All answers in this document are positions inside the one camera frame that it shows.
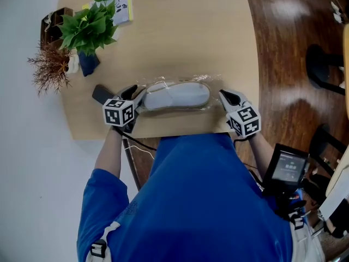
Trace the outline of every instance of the dried plant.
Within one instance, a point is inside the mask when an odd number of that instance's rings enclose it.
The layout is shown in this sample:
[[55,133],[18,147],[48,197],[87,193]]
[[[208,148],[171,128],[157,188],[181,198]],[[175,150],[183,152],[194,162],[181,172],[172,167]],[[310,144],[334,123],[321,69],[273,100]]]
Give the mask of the dried plant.
[[34,84],[38,89],[38,96],[47,94],[50,88],[57,93],[63,86],[69,85],[66,72],[68,70],[70,51],[58,50],[50,44],[39,44],[39,52],[34,58],[28,58],[28,63],[36,67]]

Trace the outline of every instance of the dark wood floor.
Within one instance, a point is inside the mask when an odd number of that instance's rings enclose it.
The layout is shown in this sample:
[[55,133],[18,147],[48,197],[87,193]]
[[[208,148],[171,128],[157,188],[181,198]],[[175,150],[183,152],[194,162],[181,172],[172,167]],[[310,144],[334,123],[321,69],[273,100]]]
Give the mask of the dark wood floor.
[[[327,123],[331,135],[347,145],[349,125],[344,96],[313,87],[305,67],[306,50],[311,44],[322,46],[327,53],[342,54],[343,26],[333,19],[331,0],[248,1],[258,50],[262,134],[272,146],[278,142],[308,151],[318,125]],[[342,72],[331,69],[330,81],[341,83]],[[159,139],[142,142],[157,147]],[[248,143],[238,143],[237,152],[243,162],[255,166]],[[153,160],[135,148],[128,155],[141,187],[148,180]],[[340,156],[329,146],[324,157],[335,164]],[[327,258],[337,255],[334,249],[327,252]]]

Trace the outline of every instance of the display screen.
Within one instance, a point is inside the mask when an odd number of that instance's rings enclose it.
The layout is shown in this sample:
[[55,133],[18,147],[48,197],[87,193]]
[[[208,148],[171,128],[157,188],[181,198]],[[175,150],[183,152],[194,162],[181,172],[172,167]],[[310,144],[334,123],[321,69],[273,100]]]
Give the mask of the display screen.
[[281,152],[272,179],[298,182],[303,172],[305,162],[306,160],[304,158]]

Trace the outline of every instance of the blue shirt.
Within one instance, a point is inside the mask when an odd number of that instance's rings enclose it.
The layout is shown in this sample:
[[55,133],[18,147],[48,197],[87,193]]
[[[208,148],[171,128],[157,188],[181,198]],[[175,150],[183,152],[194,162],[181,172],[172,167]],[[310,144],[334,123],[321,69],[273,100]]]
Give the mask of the blue shirt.
[[112,261],[291,261],[290,224],[270,208],[229,136],[164,138],[151,176],[127,187],[96,169],[83,195],[80,262],[113,221]]

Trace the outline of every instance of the blue pot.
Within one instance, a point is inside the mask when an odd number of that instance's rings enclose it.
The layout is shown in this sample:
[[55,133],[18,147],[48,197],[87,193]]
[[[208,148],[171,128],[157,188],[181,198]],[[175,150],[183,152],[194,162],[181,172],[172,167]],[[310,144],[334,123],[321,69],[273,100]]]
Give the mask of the blue pot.
[[79,56],[83,76],[91,75],[100,63],[97,55],[86,56],[83,52],[80,52],[77,55]]

